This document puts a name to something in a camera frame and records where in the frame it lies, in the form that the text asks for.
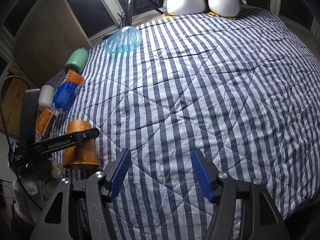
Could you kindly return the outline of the white gloved left hand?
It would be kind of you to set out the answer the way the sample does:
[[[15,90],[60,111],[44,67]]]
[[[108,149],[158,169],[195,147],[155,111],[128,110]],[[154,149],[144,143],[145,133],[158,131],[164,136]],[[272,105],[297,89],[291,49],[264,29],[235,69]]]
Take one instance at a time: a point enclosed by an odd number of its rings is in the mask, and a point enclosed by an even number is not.
[[[12,183],[14,210],[24,222],[35,225],[44,206],[65,174],[62,164],[46,160],[38,167],[27,169]]]

